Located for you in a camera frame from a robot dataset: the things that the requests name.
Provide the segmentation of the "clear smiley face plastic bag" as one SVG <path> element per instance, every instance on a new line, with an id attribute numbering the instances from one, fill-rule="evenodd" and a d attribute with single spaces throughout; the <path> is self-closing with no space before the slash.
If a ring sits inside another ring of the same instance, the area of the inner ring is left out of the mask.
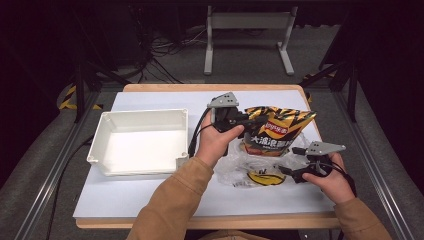
<path id="1" fill-rule="evenodd" d="M 292 148 L 282 156 L 250 155 L 239 139 L 229 145 L 228 154 L 222 157 L 215 167 L 215 174 L 220 183 L 236 188 L 253 188 L 262 186 L 276 186 L 284 183 L 287 174 L 283 174 L 278 167 L 283 166 L 291 170 L 307 166 L 305 156 L 292 152 Z"/>

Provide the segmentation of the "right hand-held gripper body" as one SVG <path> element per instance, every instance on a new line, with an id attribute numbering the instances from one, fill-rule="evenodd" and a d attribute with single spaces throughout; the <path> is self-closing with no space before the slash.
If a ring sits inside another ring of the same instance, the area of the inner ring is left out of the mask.
<path id="1" fill-rule="evenodd" d="M 313 141 L 306 149 L 306 157 L 317 175 L 329 175 L 333 169 L 329 153 L 340 152 L 345 149 L 345 145 Z"/>

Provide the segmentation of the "yellow black hazard tape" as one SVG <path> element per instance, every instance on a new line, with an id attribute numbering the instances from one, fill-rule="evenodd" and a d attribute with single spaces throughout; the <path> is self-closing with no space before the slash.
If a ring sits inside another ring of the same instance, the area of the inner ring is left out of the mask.
<path id="1" fill-rule="evenodd" d="M 77 110 L 77 104 L 72 104 L 71 103 L 71 98 L 73 96 L 73 94 L 76 93 L 76 85 L 72 84 L 67 93 L 65 94 L 65 97 L 63 99 L 63 101 L 61 102 L 61 104 L 59 105 L 59 109 L 71 109 L 71 110 Z M 103 104 L 94 104 L 92 109 L 93 110 L 101 110 L 103 109 Z"/>

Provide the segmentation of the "white table sheet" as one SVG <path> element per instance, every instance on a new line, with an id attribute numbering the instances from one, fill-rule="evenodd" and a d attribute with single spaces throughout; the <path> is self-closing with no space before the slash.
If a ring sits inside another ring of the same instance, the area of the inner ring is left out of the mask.
<path id="1" fill-rule="evenodd" d="M 186 109 L 188 144 L 194 128 L 215 91 L 121 92 L 108 112 Z M 92 164 L 74 217 L 86 219 L 135 218 L 157 187 L 172 173 L 106 176 Z M 212 177 L 196 211 L 198 217 L 324 213 L 332 202 L 310 183 L 292 180 L 276 186 L 236 188 Z"/>

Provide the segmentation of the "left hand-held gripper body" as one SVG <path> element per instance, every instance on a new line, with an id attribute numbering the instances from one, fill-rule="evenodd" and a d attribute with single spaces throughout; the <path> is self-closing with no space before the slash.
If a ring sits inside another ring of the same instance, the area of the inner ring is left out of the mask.
<path id="1" fill-rule="evenodd" d="M 233 92 L 217 96 L 207 107 L 211 110 L 211 123 L 219 132 L 226 132 L 237 125 L 249 126 L 247 114 L 238 110 L 239 102 Z"/>

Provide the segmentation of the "white plastic box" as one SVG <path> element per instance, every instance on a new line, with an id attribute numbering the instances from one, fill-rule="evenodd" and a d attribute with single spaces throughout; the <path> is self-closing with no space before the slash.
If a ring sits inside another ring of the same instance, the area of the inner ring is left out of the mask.
<path id="1" fill-rule="evenodd" d="M 106 176 L 167 174 L 187 150 L 186 109 L 104 112 L 87 161 Z"/>

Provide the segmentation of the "grey metal stand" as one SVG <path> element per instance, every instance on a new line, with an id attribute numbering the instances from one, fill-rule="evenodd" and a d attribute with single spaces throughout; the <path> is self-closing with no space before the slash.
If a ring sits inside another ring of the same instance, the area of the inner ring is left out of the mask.
<path id="1" fill-rule="evenodd" d="M 283 12 L 215 12 L 207 9 L 204 74 L 211 75 L 213 67 L 213 30 L 214 29 L 282 29 L 284 38 L 277 43 L 277 49 L 286 74 L 292 76 L 294 68 L 287 52 L 288 42 L 297 16 L 297 7 Z"/>

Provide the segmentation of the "person's right hand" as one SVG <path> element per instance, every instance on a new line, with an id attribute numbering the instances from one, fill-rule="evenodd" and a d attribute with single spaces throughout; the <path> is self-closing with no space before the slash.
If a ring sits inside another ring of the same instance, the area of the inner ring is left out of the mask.
<path id="1" fill-rule="evenodd" d="M 304 173 L 302 177 L 306 181 L 320 187 L 335 204 L 341 204 L 355 198 L 348 181 L 336 170 L 333 170 L 326 177 L 317 177 L 310 173 Z"/>

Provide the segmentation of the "yellow black chips bag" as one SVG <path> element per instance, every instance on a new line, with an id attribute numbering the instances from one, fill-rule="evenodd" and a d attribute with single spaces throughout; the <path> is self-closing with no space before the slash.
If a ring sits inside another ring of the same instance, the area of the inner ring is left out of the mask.
<path id="1" fill-rule="evenodd" d="M 289 147 L 302 130 L 315 118 L 315 111 L 302 111 L 275 106 L 247 108 L 248 116 L 267 115 L 266 123 L 252 133 L 246 133 L 243 147 L 250 155 L 278 157 Z"/>

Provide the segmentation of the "person's left hand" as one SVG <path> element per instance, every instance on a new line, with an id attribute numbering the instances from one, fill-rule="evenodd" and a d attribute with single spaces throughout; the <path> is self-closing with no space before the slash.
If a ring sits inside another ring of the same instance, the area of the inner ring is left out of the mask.
<path id="1" fill-rule="evenodd" d="M 244 131 L 243 125 L 237 125 L 226 132 L 218 132 L 211 126 L 210 112 L 207 112 L 201 127 L 199 146 L 195 156 L 210 168 L 215 167 L 218 160 L 224 155 L 228 144 Z"/>

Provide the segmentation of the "aluminium rail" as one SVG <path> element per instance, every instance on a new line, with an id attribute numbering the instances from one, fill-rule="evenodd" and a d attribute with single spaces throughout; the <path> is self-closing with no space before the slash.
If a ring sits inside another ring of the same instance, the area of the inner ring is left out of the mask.
<path id="1" fill-rule="evenodd" d="M 72 125 L 64 145 L 62 146 L 57 158 L 53 162 L 49 174 L 41 185 L 30 210 L 28 211 L 23 223 L 21 224 L 19 231 L 14 237 L 14 240 L 29 240 L 36 223 L 40 219 L 51 196 L 55 192 L 61 174 L 64 172 L 68 161 L 71 159 L 71 150 L 74 147 L 76 139 L 87 119 L 89 110 L 95 104 L 98 96 L 99 92 L 91 92 L 88 94 L 86 100 L 87 109 L 85 114 L 78 123 L 74 123 Z"/>
<path id="2" fill-rule="evenodd" d="M 387 182 L 385 181 L 380 169 L 378 168 L 371 150 L 366 145 L 365 138 L 359 126 L 351 120 L 351 117 L 347 112 L 346 100 L 343 98 L 343 95 L 340 92 L 334 92 L 333 97 L 339 109 L 342 111 L 347 125 L 349 126 L 353 138 L 355 139 L 357 148 L 360 151 L 365 169 L 370 176 L 374 188 L 376 189 L 380 201 L 382 202 L 382 205 L 394 227 L 399 240 L 416 240 L 403 214 L 401 213 L 392 191 L 389 189 Z"/>

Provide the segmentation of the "black stand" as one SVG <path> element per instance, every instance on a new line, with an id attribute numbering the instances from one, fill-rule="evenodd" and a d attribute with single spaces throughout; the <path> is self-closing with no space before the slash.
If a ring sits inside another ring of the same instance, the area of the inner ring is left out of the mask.
<path id="1" fill-rule="evenodd" d="M 330 73 L 334 73 L 334 77 L 329 83 L 329 88 L 333 92 L 340 92 L 343 87 L 348 83 L 348 100 L 347 100 L 347 113 L 352 122 L 356 122 L 356 96 L 358 86 L 358 74 L 356 68 L 356 59 L 348 57 L 346 60 L 332 64 L 316 74 L 305 76 L 301 81 L 300 86 L 306 88 L 307 86 L 323 79 Z"/>
<path id="2" fill-rule="evenodd" d="M 76 100 L 77 100 L 77 115 L 75 122 L 78 123 L 86 112 L 87 104 L 85 102 L 85 87 L 88 87 L 90 92 L 98 92 L 101 87 L 101 80 L 97 76 L 97 72 L 102 73 L 112 81 L 126 86 L 129 81 L 118 76 L 112 71 L 107 70 L 105 67 L 95 64 L 86 59 L 84 53 L 74 53 L 73 61 L 75 66 L 75 86 L 76 86 Z"/>

